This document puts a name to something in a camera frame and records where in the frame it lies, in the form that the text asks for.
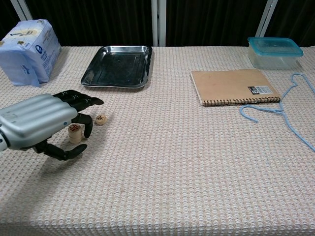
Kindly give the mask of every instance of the blue packaging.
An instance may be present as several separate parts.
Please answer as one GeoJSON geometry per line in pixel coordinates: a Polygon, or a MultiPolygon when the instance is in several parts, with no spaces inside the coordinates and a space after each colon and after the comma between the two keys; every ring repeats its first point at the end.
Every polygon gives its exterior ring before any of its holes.
{"type": "Polygon", "coordinates": [[[40,86],[60,53],[57,36],[47,20],[20,21],[0,41],[0,67],[15,86],[40,86]]]}

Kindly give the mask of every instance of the plastic package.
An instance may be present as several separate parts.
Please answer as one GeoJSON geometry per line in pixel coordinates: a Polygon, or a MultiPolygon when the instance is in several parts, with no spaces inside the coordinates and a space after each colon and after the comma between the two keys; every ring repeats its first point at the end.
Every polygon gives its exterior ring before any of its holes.
{"type": "Polygon", "coordinates": [[[15,86],[40,86],[49,77],[61,47],[47,20],[21,21],[0,42],[0,67],[15,86]]]}
{"type": "Polygon", "coordinates": [[[290,69],[299,66],[303,51],[289,38],[250,37],[248,56],[258,69],[290,69]]]}

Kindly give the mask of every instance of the stainless steel tray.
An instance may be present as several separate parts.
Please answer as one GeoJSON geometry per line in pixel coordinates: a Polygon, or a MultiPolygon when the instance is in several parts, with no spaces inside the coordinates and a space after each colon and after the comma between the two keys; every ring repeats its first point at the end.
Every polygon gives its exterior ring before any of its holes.
{"type": "Polygon", "coordinates": [[[107,46],[98,50],[84,73],[81,84],[90,87],[137,89],[148,81],[152,48],[107,46]]]}

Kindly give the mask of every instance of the robotic hand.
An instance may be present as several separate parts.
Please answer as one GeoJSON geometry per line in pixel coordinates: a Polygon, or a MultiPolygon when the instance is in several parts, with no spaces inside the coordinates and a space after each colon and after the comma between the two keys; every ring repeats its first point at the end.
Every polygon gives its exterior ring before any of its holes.
{"type": "Polygon", "coordinates": [[[69,160],[86,148],[81,144],[70,151],[47,143],[47,139],[71,123],[85,124],[84,136],[92,132],[93,120],[78,113],[92,105],[104,102],[74,90],[55,95],[42,94],[9,107],[0,109],[0,152],[9,148],[27,150],[33,148],[58,160],[69,160]]]}

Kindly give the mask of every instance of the spiral notebook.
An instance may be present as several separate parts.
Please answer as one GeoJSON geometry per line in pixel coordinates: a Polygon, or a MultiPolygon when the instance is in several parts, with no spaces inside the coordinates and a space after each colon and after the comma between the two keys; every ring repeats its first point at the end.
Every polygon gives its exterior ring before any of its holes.
{"type": "Polygon", "coordinates": [[[192,71],[202,106],[279,102],[280,95],[257,69],[192,71]]]}

